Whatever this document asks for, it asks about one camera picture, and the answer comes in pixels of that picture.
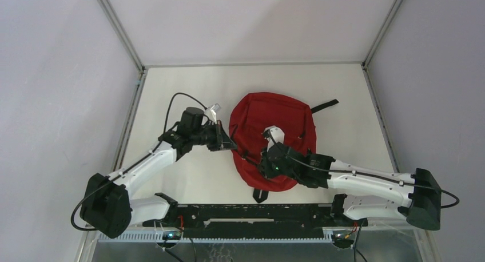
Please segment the red student backpack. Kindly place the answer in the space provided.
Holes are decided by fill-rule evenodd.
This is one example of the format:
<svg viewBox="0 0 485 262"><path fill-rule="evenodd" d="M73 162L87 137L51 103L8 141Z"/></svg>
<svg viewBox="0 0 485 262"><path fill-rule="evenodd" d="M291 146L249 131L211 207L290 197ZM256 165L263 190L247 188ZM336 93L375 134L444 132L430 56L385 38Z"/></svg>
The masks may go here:
<svg viewBox="0 0 485 262"><path fill-rule="evenodd" d="M282 94L259 92L247 94L230 115L230 138L237 144L233 161L241 178L253 188L253 198L261 203L269 192L292 189L298 183L284 176L266 179L257 169L261 151L269 144L265 128L277 126L285 133L282 144L303 153L316 153L317 135L313 114L338 104L334 99L315 107Z"/></svg>

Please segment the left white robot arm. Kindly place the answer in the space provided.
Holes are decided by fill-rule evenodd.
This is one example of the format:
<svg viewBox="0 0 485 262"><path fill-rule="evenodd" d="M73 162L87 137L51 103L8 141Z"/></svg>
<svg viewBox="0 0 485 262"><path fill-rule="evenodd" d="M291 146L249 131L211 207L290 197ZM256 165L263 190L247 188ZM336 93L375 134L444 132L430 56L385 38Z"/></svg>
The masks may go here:
<svg viewBox="0 0 485 262"><path fill-rule="evenodd" d="M176 207L154 195L134 199L134 194L157 173L171 166L189 153L194 146L207 147L211 152L234 150L230 139L217 118L219 104L200 108L186 108L181 118L160 135L148 152L131 166L108 175L96 173L88 181L85 196L74 209L88 223L92 231L99 231L113 239L127 227L148 220L159 220L166 226L179 217Z"/></svg>

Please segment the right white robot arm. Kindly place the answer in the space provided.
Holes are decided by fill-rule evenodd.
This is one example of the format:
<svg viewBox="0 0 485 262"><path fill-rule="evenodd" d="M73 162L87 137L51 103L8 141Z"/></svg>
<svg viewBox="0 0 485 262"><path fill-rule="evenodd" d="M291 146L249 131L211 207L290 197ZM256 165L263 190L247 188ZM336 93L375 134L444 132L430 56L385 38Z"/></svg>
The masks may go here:
<svg viewBox="0 0 485 262"><path fill-rule="evenodd" d="M386 173L323 154L303 155L278 142L262 149L259 171L267 179L284 176L307 188L340 190L330 211L337 225L351 220L393 218L424 230L441 228L442 189L426 169Z"/></svg>

